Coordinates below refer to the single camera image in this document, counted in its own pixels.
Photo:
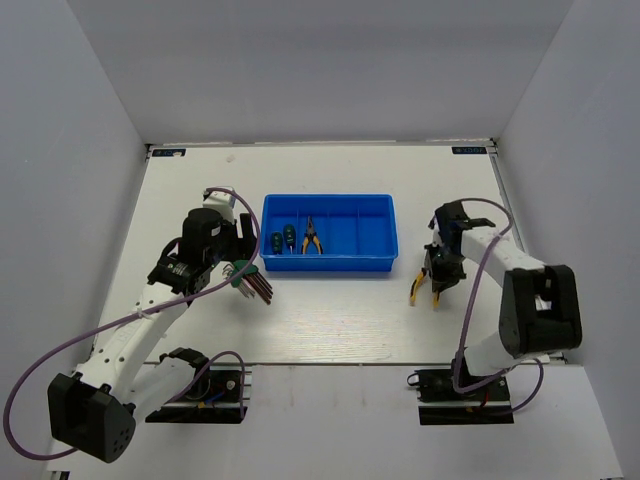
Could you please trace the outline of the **yellow black short pliers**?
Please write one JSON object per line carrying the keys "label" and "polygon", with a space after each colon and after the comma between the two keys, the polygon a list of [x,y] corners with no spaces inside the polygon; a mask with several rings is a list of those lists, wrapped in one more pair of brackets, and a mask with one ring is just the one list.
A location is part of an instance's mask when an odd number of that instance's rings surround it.
{"label": "yellow black short pliers", "polygon": [[306,255],[311,245],[315,246],[316,251],[319,255],[322,255],[324,253],[323,246],[319,240],[319,237],[317,235],[317,232],[314,226],[313,218],[311,216],[308,216],[306,230],[305,230],[304,238],[302,241],[301,253],[303,255]]}

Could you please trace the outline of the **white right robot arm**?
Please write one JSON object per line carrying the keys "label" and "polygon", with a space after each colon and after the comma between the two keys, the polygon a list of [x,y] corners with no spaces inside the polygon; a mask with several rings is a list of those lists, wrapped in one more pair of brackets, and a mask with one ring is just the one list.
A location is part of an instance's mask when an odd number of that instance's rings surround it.
{"label": "white right robot arm", "polygon": [[[527,360],[578,348],[583,340],[574,271],[538,260],[508,239],[508,229],[487,218],[473,218],[463,200],[436,209],[428,227],[422,278],[432,301],[465,280],[464,262],[477,266],[461,334],[452,361],[451,384],[472,399],[488,383]],[[501,289],[497,329],[474,345],[466,343],[481,280],[489,275]]]}

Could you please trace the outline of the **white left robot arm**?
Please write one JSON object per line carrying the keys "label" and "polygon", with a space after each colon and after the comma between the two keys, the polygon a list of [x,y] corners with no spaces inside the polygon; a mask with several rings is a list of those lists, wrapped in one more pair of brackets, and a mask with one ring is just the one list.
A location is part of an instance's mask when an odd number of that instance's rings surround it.
{"label": "white left robot arm", "polygon": [[163,250],[136,303],[131,322],[73,375],[57,375],[47,390],[53,437],[105,463],[129,446],[138,423],[165,403],[205,396],[211,374],[207,357],[177,348],[143,365],[170,326],[209,285],[213,269],[247,249],[230,206],[191,210],[179,238]]}

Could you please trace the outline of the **green hex key set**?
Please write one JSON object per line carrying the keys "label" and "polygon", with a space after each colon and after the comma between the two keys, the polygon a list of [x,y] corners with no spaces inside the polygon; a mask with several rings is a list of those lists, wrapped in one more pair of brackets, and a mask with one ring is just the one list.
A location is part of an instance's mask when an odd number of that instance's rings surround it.
{"label": "green hex key set", "polygon": [[259,297],[265,304],[270,305],[273,299],[273,288],[255,265],[247,260],[230,262],[223,268],[223,275],[226,279],[229,279],[237,275],[242,269],[244,269],[243,275],[234,280],[231,286],[245,298],[253,299]]}

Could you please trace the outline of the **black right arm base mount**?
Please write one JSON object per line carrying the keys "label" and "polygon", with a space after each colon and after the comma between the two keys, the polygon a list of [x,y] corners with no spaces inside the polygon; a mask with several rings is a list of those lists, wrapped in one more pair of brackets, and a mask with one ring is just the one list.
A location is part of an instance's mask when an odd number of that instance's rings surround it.
{"label": "black right arm base mount", "polygon": [[506,425],[514,423],[504,378],[470,393],[453,389],[453,374],[444,368],[415,370],[407,386],[417,392],[421,426]]}

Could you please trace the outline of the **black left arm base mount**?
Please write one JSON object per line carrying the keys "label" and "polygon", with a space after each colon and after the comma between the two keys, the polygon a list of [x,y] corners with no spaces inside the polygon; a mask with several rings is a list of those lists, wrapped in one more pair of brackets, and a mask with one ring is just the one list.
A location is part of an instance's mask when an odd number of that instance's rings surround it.
{"label": "black left arm base mount", "polygon": [[247,415],[252,371],[214,366],[192,391],[146,417],[148,424],[239,425]]}

